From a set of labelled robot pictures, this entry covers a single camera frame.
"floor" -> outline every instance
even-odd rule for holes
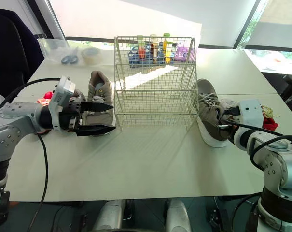
[[[212,232],[206,219],[206,206],[214,207],[212,197],[189,197],[180,198],[188,212],[190,223],[194,232]],[[164,207],[166,199],[138,199],[135,202],[135,226],[134,228],[164,231]],[[217,200],[219,208],[227,209],[230,216],[231,212],[239,200],[221,201]],[[78,231],[80,215],[87,214],[86,228],[84,231],[92,229],[94,222],[99,214],[104,201],[84,202],[81,207],[63,206],[55,218],[55,232]],[[8,220],[0,226],[0,232],[26,231],[37,209],[37,203],[19,203],[10,209]],[[59,205],[44,204],[34,223],[32,231],[48,232],[52,226],[55,212],[60,208]],[[235,231],[244,232],[251,205],[243,204],[235,217]]]

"white table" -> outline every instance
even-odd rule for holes
[[[96,66],[63,65],[44,60],[30,81],[65,75],[86,95],[91,71],[101,70],[110,81],[114,81],[113,53],[113,50],[105,50],[103,65]],[[218,95],[277,93],[243,51],[199,49],[197,58],[197,78],[212,82]],[[53,90],[56,83],[36,83],[23,89],[18,96],[42,97],[45,92]]]
[[[292,134],[292,113],[278,94],[222,95],[260,99],[274,110],[278,132]],[[35,102],[35,97],[15,101]],[[261,191],[263,173],[246,152],[230,144],[207,146],[197,124],[184,128],[124,128],[106,136],[76,137],[54,131],[43,137],[49,162],[46,201],[83,201],[239,195]],[[42,145],[26,136],[10,161],[11,201],[38,201],[44,185]]]

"red object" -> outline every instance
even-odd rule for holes
[[[267,130],[275,131],[279,124],[276,123],[272,117],[266,118],[265,114],[263,115],[264,115],[263,128]]]
[[[53,92],[52,91],[48,91],[47,93],[45,93],[44,98],[45,99],[51,99],[53,97]]]
[[[139,55],[139,58],[144,59],[145,58],[145,49],[142,47],[139,47],[138,48],[138,55]]]

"sunlight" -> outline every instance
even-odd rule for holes
[[[156,70],[150,71],[147,74],[142,74],[142,71],[141,71],[141,72],[136,73],[135,75],[130,75],[126,77],[124,81],[123,80],[120,80],[120,82],[117,81],[115,87],[116,87],[116,90],[121,90],[123,89],[124,84],[125,84],[125,87],[126,87],[125,89],[130,90],[137,86],[145,84],[146,82],[151,81],[157,77],[160,77],[166,73],[169,73],[177,68],[178,67],[166,65],[163,68],[158,68]]]

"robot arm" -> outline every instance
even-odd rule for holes
[[[258,100],[240,101],[226,112],[234,122],[262,127],[263,114]],[[230,140],[239,149],[246,150],[253,163],[264,172],[264,189],[257,204],[258,223],[253,231],[292,232],[292,144],[279,140],[264,146],[278,136],[244,127],[235,129],[232,125],[219,128],[228,127]]]
[[[46,129],[75,132],[77,136],[105,134],[115,129],[115,126],[104,124],[83,125],[84,112],[106,111],[113,107],[103,102],[71,99],[74,91],[75,84],[62,77],[49,106],[17,102],[0,109],[0,223],[6,219],[8,211],[9,192],[4,190],[7,168],[16,145],[23,137]]]

